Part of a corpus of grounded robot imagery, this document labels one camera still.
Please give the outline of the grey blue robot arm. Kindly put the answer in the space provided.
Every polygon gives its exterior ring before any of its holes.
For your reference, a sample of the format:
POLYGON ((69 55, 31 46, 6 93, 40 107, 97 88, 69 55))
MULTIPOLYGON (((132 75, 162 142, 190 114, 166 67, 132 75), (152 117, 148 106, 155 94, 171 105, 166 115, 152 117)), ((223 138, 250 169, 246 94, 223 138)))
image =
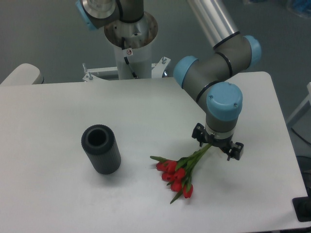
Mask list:
MULTIPOLYGON (((176 82, 206 114, 205 124, 197 124, 192 137, 239 160, 243 144, 234 143, 232 137, 242 110, 242 92, 228 79, 257 63, 261 46, 254 37, 240 34, 220 0, 188 4, 214 50, 206 61, 186 56, 173 70, 176 82)), ((119 79, 151 78, 158 73, 150 50, 158 25, 144 10, 143 1, 78 0, 76 7, 90 30, 104 30, 115 49, 119 79)))

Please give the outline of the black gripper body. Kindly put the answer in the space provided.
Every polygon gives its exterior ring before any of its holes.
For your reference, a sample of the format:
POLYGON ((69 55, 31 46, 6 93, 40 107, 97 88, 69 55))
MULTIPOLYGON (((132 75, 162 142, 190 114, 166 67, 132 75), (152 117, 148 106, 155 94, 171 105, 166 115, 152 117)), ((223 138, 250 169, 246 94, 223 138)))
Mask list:
POLYGON ((228 132, 220 133, 211 130, 210 128, 204 129, 204 142, 211 144, 215 147, 231 147, 232 145, 232 137, 234 134, 234 130, 230 130, 228 132))

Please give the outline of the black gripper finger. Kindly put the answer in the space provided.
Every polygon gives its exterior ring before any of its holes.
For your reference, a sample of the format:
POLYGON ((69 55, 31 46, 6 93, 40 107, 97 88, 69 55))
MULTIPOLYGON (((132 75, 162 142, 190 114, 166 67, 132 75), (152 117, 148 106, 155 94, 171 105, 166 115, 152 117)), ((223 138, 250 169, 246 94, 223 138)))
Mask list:
POLYGON ((240 160, 243 153, 244 144, 240 142, 233 143, 232 141, 222 148, 222 152, 227 155, 227 160, 240 160))
POLYGON ((202 124, 197 123, 192 131, 191 137, 196 139, 199 142, 199 146, 201 147, 203 144, 207 142, 206 140, 206 131, 202 124))

